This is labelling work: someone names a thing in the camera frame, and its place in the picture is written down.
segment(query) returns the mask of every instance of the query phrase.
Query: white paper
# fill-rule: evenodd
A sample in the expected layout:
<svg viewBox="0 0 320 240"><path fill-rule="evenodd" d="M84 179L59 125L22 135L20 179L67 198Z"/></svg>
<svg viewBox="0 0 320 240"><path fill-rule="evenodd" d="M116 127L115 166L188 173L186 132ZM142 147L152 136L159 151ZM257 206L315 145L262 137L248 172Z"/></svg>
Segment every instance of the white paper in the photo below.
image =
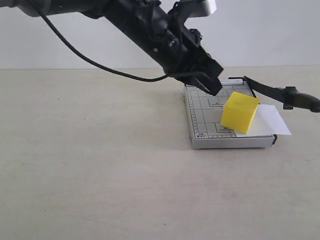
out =
<svg viewBox="0 0 320 240"><path fill-rule="evenodd" d="M280 116L276 106L260 104L257 108L255 117L247 132L243 134L234 131L237 138L257 137L267 135L291 135L285 121Z"/></svg>

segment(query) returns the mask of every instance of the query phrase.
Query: yellow cube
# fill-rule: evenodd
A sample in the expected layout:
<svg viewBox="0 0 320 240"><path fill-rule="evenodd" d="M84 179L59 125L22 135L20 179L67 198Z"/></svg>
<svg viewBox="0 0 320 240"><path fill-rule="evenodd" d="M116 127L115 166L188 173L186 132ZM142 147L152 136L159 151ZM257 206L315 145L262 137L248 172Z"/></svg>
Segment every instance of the yellow cube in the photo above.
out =
<svg viewBox="0 0 320 240"><path fill-rule="evenodd" d="M221 125L247 134L259 103L259 98L234 91L224 106Z"/></svg>

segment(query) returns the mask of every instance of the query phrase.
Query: black handle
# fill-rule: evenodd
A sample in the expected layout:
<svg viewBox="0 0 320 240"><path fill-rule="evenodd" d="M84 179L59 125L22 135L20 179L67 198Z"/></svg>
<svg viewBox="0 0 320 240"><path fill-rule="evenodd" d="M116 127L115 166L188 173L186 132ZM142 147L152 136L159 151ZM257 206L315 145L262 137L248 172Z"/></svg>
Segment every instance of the black handle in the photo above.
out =
<svg viewBox="0 0 320 240"><path fill-rule="evenodd" d="M309 109L313 113L320 113L320 99L306 93L298 92L296 87L287 86L285 89L283 109Z"/></svg>

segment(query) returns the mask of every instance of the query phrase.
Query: beige table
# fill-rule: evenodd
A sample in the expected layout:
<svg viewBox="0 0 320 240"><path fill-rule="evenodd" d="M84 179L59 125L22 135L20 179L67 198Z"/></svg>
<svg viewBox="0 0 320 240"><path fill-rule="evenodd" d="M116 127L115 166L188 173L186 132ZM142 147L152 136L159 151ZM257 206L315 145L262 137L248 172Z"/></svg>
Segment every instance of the beige table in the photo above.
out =
<svg viewBox="0 0 320 240"><path fill-rule="evenodd" d="M320 97L320 67L223 73L243 75ZM292 136L193 150L173 79L0 71L0 240L318 240L320 114L262 102Z"/></svg>

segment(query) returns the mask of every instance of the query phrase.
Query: white wall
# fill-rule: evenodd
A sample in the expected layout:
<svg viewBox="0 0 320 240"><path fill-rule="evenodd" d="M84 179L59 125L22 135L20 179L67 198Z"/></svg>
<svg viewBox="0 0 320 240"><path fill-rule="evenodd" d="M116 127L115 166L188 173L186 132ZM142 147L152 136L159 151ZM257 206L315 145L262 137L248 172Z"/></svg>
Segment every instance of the white wall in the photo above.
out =
<svg viewBox="0 0 320 240"><path fill-rule="evenodd" d="M174 0L163 0L168 11ZM203 46L225 67L320 65L320 0L217 0L217 12L190 19ZM106 19L51 16L88 57L112 68L158 67ZM91 68L73 55L40 18L0 9L1 69Z"/></svg>

